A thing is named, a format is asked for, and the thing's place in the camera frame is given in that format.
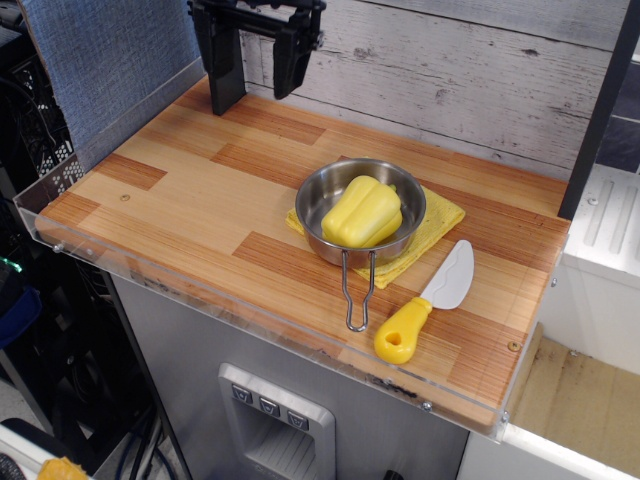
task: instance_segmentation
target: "green light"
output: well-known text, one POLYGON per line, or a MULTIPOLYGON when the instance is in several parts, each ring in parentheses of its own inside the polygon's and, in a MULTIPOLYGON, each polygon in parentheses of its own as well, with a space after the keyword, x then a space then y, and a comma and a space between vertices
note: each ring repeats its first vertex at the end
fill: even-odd
POLYGON ((2 260, 4 263, 6 263, 7 265, 9 265, 10 267, 13 267, 14 270, 18 273, 22 272, 22 267, 20 265, 18 265, 15 262, 12 262, 11 260, 8 260, 4 257, 0 257, 0 260, 2 260))

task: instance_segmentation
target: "wooden floor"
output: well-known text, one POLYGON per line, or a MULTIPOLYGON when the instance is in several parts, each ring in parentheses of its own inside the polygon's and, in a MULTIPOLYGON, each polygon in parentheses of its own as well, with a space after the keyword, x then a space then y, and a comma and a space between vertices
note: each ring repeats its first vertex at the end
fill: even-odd
POLYGON ((640 477, 640 376, 537 334, 531 368, 522 368, 514 390, 512 422, 640 477))

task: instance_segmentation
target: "stainless steel pot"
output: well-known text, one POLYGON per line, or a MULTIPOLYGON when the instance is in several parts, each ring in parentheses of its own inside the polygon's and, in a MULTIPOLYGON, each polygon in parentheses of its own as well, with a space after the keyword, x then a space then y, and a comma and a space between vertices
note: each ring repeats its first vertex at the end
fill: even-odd
POLYGON ((368 302, 375 289, 376 263, 388 263, 406 250, 426 210, 424 192, 409 172, 389 162, 370 158, 340 160, 326 165, 312 173, 298 190, 296 214, 309 245, 324 260, 342 266, 342 292, 347 299, 347 327, 350 330, 362 332, 367 328, 368 302), (371 248, 346 248, 322 238, 321 222, 351 180, 359 175, 369 175, 382 183, 396 186, 402 204, 402 225, 380 245, 371 248), (369 291, 362 303, 362 324, 356 327, 351 321, 353 300, 347 286, 347 269, 367 266, 370 267, 369 291))

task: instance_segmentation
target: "button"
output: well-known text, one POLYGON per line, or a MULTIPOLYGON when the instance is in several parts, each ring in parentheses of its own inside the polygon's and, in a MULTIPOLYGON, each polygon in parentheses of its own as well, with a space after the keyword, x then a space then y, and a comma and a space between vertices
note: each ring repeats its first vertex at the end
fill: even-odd
POLYGON ((299 428, 300 430, 309 430, 309 420, 299 413, 288 410, 287 418, 289 419, 289 423, 294 427, 299 428))
POLYGON ((260 397, 260 408, 262 408, 263 412, 268 413, 273 417, 280 416, 280 407, 277 403, 273 403, 271 400, 260 397))
POLYGON ((233 389, 233 396, 238 400, 244 403, 248 403, 251 405, 253 403, 253 398, 251 398, 251 392, 237 385, 231 384, 231 388, 233 389))

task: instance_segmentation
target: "yellow cloth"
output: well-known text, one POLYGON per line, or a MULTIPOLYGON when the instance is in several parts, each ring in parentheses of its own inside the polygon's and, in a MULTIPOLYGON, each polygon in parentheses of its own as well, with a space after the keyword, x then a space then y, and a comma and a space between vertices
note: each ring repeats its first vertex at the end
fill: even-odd
MULTIPOLYGON (((455 203, 427 188, 422 187, 422 190, 424 190, 427 199, 427 213, 404 253, 392 262, 380 266, 376 265, 375 284, 377 288, 385 288, 398 278, 398 275, 413 265, 424 252, 433 247, 464 218, 465 211, 455 203)), ((295 208, 289 210, 285 222, 300 235, 304 235, 304 228, 298 220, 295 208)), ((354 271, 361 277, 369 279, 368 268, 358 268, 354 271)))

